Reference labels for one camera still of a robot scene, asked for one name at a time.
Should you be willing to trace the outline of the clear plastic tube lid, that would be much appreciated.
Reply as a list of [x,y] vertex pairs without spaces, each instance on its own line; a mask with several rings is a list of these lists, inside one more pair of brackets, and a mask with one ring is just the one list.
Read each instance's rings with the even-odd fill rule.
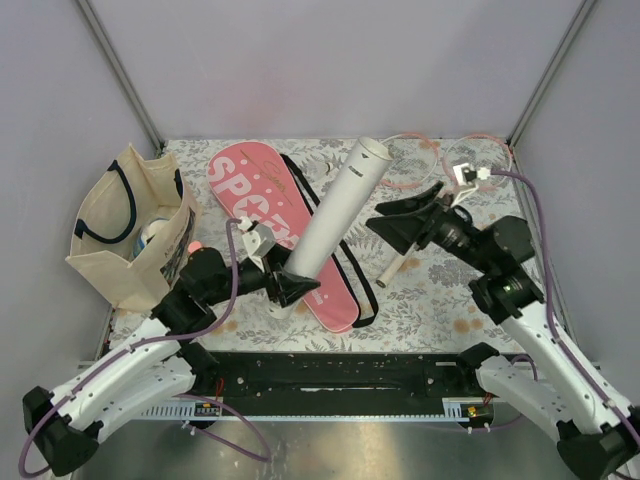
[[280,305],[276,305],[275,303],[270,303],[268,306],[268,313],[272,318],[276,320],[286,320],[292,315],[294,308],[294,305],[282,307]]

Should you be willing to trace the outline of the white shuttlecock tube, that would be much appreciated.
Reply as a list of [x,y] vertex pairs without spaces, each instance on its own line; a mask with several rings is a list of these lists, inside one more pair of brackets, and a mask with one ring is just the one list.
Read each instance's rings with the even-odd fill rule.
[[318,276],[392,162],[381,142],[364,136],[356,140],[289,256],[287,272]]

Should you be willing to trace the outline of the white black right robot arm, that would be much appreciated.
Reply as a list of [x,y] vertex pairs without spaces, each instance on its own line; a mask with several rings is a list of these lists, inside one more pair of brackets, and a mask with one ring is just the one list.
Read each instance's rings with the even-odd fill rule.
[[486,343],[458,357],[464,394],[501,398],[543,430],[580,479],[605,479],[639,453],[639,409],[593,366],[556,320],[550,301],[525,271],[534,255],[527,222],[512,215],[478,229],[436,183],[426,192],[380,203],[369,229],[396,252],[435,244],[480,272],[469,288],[478,309],[513,338],[544,375],[520,373]]

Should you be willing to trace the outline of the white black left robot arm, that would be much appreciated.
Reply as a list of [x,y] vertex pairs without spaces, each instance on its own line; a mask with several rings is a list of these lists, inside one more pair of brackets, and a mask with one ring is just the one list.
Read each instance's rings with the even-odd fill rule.
[[319,287],[312,276],[284,270],[289,250],[272,246],[257,258],[226,263],[198,247],[167,295],[117,348],[72,379],[48,390],[36,386],[22,399],[28,434],[18,463],[24,479],[37,448],[44,472],[68,475],[88,462],[116,430],[155,404],[181,395],[205,395],[216,386],[214,358],[197,339],[222,325],[238,297],[258,290],[281,307]]

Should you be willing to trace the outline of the floral table mat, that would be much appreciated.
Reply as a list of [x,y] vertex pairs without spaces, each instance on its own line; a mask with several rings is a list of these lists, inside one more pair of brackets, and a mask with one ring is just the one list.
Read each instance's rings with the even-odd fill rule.
[[[206,167],[216,153],[238,141],[169,140],[163,151],[176,156],[203,207],[194,238],[219,248],[227,261],[223,225],[227,215],[210,190]],[[334,170],[327,177],[315,182],[310,180],[314,192],[322,198],[355,140],[260,141],[288,155],[305,174],[306,164],[311,160],[331,162]],[[478,228],[485,228],[505,215],[525,217],[514,182],[503,179],[505,183],[495,191],[476,193],[462,202]],[[421,188],[376,188],[346,234],[345,241],[371,282],[379,304],[379,312],[371,325],[345,333],[329,332],[303,302],[288,319],[276,320],[266,310],[264,294],[258,292],[240,297],[224,324],[197,339],[199,343],[211,351],[457,353],[486,342],[503,354],[524,352],[502,328],[481,313],[472,300],[468,282],[479,277],[479,273],[433,244],[409,257],[387,288],[375,284],[395,252],[366,228],[364,222],[376,215],[373,210],[376,204],[415,195],[436,181],[445,182],[445,191],[452,187],[440,164]]]

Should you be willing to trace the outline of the pink racket on cover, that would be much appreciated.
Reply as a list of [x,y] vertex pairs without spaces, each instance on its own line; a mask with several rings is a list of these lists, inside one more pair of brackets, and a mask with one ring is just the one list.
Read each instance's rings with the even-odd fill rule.
[[381,141],[394,160],[380,185],[398,190],[422,186],[438,166],[439,144],[417,132],[395,134]]

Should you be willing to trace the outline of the white shuttlecock at back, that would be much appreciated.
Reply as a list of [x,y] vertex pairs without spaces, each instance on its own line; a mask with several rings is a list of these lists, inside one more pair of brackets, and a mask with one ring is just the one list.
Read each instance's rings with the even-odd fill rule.
[[325,160],[311,160],[306,164],[306,175],[313,182],[324,179],[333,170],[334,165]]

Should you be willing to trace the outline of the pink white racket right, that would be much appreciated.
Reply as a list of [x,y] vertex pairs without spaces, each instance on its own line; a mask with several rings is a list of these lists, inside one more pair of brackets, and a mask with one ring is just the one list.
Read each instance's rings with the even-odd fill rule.
[[492,192],[505,183],[505,180],[490,180],[486,174],[480,179],[473,181],[459,180],[457,172],[462,171],[462,167],[468,164],[471,167],[480,169],[491,169],[493,167],[505,167],[510,171],[513,166],[513,154],[506,143],[500,138],[476,133],[467,135],[453,141],[447,148],[439,147],[435,141],[431,141],[417,133],[397,134],[383,140],[388,143],[398,138],[420,138],[425,145],[434,151],[434,164],[429,172],[418,181],[407,184],[393,184],[383,180],[384,186],[398,188],[400,190],[412,189],[421,186],[435,171],[437,164],[440,164],[444,173],[453,183],[450,193],[454,195],[453,206],[458,207],[461,203],[476,193]]

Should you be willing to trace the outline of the peach drink bottle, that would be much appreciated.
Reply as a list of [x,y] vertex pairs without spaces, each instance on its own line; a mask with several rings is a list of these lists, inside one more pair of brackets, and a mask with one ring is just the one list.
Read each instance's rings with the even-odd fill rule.
[[196,251],[200,250],[203,247],[202,243],[199,241],[193,241],[189,244],[187,250],[189,254],[193,254]]

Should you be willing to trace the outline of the pink racket cover bag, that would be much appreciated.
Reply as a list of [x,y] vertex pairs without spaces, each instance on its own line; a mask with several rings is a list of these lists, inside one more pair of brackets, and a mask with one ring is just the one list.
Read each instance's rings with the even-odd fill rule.
[[[223,148],[210,160],[207,182],[231,217],[247,217],[270,228],[278,244],[293,249],[320,203],[310,176],[293,160],[258,141]],[[379,311],[373,288],[346,242],[339,249],[351,264],[367,298],[368,313],[358,302],[351,280],[337,255],[321,270],[321,286],[304,297],[319,323],[332,333],[371,325]]]

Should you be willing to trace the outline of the white blue item in tote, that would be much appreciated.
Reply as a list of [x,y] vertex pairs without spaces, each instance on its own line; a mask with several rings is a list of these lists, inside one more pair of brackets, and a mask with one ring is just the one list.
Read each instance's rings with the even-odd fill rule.
[[132,258],[137,258],[146,246],[155,238],[155,236],[169,222],[167,218],[156,217],[149,220],[139,230],[132,246]]

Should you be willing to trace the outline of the cream canvas tote bag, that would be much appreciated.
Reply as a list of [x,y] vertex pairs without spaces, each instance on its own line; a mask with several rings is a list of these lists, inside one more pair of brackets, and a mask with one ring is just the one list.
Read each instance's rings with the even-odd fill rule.
[[[148,311],[175,283],[200,214],[174,154],[146,160],[128,146],[83,200],[66,262],[112,306]],[[133,259],[139,230],[156,217],[169,222]]]

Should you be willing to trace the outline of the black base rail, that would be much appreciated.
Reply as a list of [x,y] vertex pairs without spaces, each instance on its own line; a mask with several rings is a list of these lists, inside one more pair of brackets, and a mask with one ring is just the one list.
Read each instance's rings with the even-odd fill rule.
[[214,352],[195,392],[246,416],[426,417],[446,399],[483,400],[456,354]]

